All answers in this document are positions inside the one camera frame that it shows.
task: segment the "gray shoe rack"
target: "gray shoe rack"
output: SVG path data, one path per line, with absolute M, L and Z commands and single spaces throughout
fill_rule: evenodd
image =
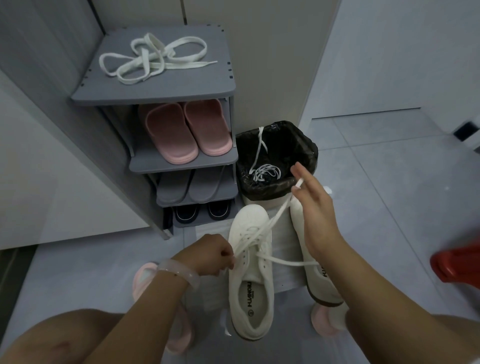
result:
M 134 56 L 130 42 L 142 38 L 146 33 L 154 34 L 164 44 L 168 44 L 184 36 L 197 36 L 207 43 L 207 54 L 203 61 L 217 61 L 206 67 L 187 70 L 165 70 L 162 74 L 153 76 L 144 82 L 134 85 L 124 85 L 117 78 L 105 75 L 98 64 L 98 58 L 103 53 L 119 53 Z M 186 44 L 175 49 L 178 57 L 198 52 L 201 46 Z M 108 59 L 107 68 L 116 68 L 126 60 Z M 135 71 L 128 77 L 135 77 L 143 70 Z M 205 25 L 175 25 L 175 26 L 143 26 L 124 27 L 108 31 L 100 43 L 80 85 L 72 95 L 72 100 L 80 106 L 96 106 L 102 109 L 112 125 L 123 139 L 130 153 L 128 168 L 133 173 L 148 174 L 157 184 L 162 174 L 179 170 L 198 170 L 213 166 L 225 166 L 224 173 L 216 193 L 209 200 L 232 200 L 230 218 L 234 217 L 240 208 L 235 162 L 238 159 L 237 143 L 232 133 L 232 149 L 218 157 L 205 155 L 199 150 L 199 155 L 192 162 L 182 165 L 168 163 L 157 151 L 153 142 L 138 119 L 136 112 L 131 112 L 127 118 L 120 118 L 115 112 L 117 105 L 136 105 L 162 102 L 183 102 L 191 100 L 206 100 L 218 98 L 222 104 L 223 114 L 230 132 L 233 130 L 233 94 L 235 80 L 228 51 L 227 38 L 224 29 L 218 24 Z M 174 204 L 163 204 L 170 208 L 193 203 L 188 193 L 185 198 Z M 206 205 L 201 206 L 198 218 L 191 224 L 180 224 L 173 219 L 178 227 L 196 226 L 213 222 L 209 217 Z

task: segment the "black shoe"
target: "black shoe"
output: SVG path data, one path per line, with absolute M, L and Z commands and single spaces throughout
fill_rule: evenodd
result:
M 175 207 L 175 218 L 180 224 L 194 222 L 200 211 L 200 205 L 184 205 Z
M 207 204 L 208 214 L 213 220 L 225 220 L 230 215 L 232 200 L 214 201 Z

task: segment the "shoelace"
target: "shoelace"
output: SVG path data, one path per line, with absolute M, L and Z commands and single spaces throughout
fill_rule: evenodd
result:
M 280 168 L 277 167 L 277 166 L 273 166 L 271 164 L 263 164 L 262 166 L 260 166 L 259 168 L 257 169 L 254 169 L 255 165 L 257 164 L 257 160 L 258 160 L 258 155 L 260 154 L 260 149 L 262 148 L 262 146 L 264 146 L 265 148 L 265 152 L 268 153 L 268 148 L 267 146 L 265 145 L 265 142 L 262 140 L 262 133 L 264 132 L 264 127 L 261 126 L 258 128 L 258 149 L 257 149 L 257 155 L 255 156 L 255 162 L 253 162 L 252 164 L 252 168 L 250 168 L 250 171 L 248 172 L 248 174 L 252 174 L 254 173 L 253 175 L 253 180 L 255 182 L 257 181 L 261 181 L 261 182 L 264 182 L 265 179 L 264 179 L 264 175 L 266 174 L 269 174 L 271 175 L 272 177 L 276 177 L 276 179 L 280 179 L 280 177 L 282 176 L 282 172 L 280 171 Z
M 175 57 L 174 48 L 181 46 L 187 43 L 197 43 L 204 47 L 200 52 L 192 54 L 185 57 Z M 138 46 L 147 46 L 141 47 L 140 51 L 137 49 Z M 118 53 L 104 53 L 98 59 L 101 70 L 111 77 L 117 77 L 117 79 L 125 85 L 133 85 L 140 81 L 145 81 L 151 76 L 162 73 L 165 69 L 168 70 L 182 70 L 188 68 L 200 68 L 205 67 L 212 63 L 217 63 L 217 61 L 212 62 L 199 62 L 205 54 L 207 54 L 207 44 L 201 38 L 196 36 L 185 36 L 183 38 L 177 39 L 166 46 L 158 40 L 153 34 L 147 33 L 143 38 L 134 39 L 130 42 L 130 47 L 132 51 L 137 55 L 137 57 L 129 57 L 123 54 Z M 118 67 L 115 71 L 109 71 L 105 67 L 105 58 L 113 57 L 119 59 L 128 59 L 127 63 Z M 123 75 L 127 72 L 131 72 L 137 68 L 143 67 L 144 74 L 139 77 L 134 78 L 125 78 Z
M 303 178 L 300 178 L 295 186 L 300 187 L 302 183 L 303 183 Z M 275 226 L 278 219 L 284 213 L 285 209 L 289 206 L 289 204 L 290 204 L 290 199 L 287 199 L 283 203 L 283 205 L 280 207 L 278 212 L 275 214 L 275 216 L 273 216 L 266 224 L 264 224 L 260 228 L 252 227 L 248 231 L 244 232 L 242 234 L 241 239 L 240 239 L 239 245 L 237 245 L 237 248 L 234 251 L 234 255 L 237 257 L 238 255 L 241 254 L 241 252 L 243 252 L 245 249 L 249 248 L 250 246 L 261 244 L 265 235 L 268 234 L 272 230 L 272 228 Z M 275 258 L 274 256 L 267 255 L 267 254 L 260 253 L 260 252 L 258 252 L 256 255 L 257 255 L 257 257 L 259 257 L 261 259 L 270 260 L 274 263 L 283 264 L 285 266 L 304 267 L 304 266 L 317 266 L 317 265 L 319 265 L 315 261 L 313 261 L 313 262 L 290 262 L 288 260 Z

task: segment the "translucent bangle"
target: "translucent bangle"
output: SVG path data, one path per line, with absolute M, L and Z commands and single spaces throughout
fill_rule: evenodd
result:
M 194 290 L 200 286 L 200 276 L 178 260 L 167 259 L 161 262 L 157 270 L 165 270 L 186 280 Z

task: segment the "pink slipper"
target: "pink slipper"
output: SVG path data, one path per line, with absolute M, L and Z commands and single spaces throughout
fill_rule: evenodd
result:
M 146 263 L 133 277 L 133 299 L 137 301 L 146 290 L 156 273 L 157 264 Z M 187 312 L 182 304 L 179 305 L 175 319 L 170 329 L 170 335 L 165 346 L 165 350 L 173 355 L 184 353 L 191 345 L 194 339 L 192 323 L 188 318 Z
M 138 116 L 167 162 L 185 164 L 197 158 L 198 146 L 179 104 L 139 105 Z
M 218 99 L 189 101 L 183 111 L 198 146 L 208 156 L 221 156 L 232 147 L 232 137 Z
M 334 336 L 340 330 L 336 329 L 330 324 L 328 319 L 329 307 L 314 304 L 312 307 L 312 313 L 310 314 L 310 320 L 312 321 L 313 328 L 320 336 Z

